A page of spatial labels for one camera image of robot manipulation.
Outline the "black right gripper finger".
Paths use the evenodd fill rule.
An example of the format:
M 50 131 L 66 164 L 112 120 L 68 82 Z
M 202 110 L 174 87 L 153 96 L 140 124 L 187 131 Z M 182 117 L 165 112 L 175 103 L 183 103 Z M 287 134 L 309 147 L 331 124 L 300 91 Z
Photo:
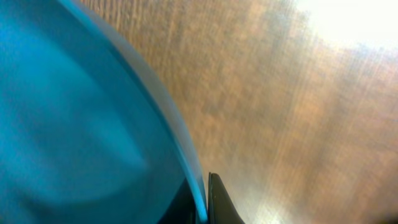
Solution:
M 244 224 L 221 177 L 211 172 L 208 176 L 208 223 Z

